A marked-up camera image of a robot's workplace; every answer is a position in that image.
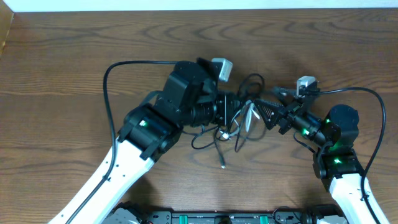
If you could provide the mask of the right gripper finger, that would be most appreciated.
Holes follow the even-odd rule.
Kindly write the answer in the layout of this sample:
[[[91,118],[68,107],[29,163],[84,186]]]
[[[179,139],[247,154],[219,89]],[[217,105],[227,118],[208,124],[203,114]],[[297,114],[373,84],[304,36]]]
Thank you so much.
[[[260,99],[254,100],[254,106],[257,108],[268,130],[271,130],[278,124],[282,117],[280,111],[285,108],[282,104]]]
[[[288,89],[288,88],[282,88],[279,86],[275,86],[271,92],[277,96],[296,96],[297,91],[293,89]]]

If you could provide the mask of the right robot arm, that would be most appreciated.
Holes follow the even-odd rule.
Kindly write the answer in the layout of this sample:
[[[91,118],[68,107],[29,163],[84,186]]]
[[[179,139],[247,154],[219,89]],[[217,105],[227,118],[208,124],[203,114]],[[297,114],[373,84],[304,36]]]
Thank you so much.
[[[296,90],[276,87],[273,94],[278,103],[254,101],[266,128],[278,126],[281,134],[294,129],[317,146],[312,151],[314,173],[336,202],[308,208],[300,222],[387,223],[370,188],[370,167],[361,165],[353,148],[359,135],[358,111],[340,104],[323,119],[313,115],[309,108],[323,94],[315,84]]]

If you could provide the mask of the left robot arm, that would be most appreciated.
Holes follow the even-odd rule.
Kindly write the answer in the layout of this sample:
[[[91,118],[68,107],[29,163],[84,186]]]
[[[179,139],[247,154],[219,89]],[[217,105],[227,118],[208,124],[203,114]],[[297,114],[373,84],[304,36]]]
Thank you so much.
[[[230,129],[242,102],[218,88],[233,64],[225,58],[172,62],[162,90],[130,111],[97,170],[51,223],[101,223],[127,190],[179,140],[185,126]]]

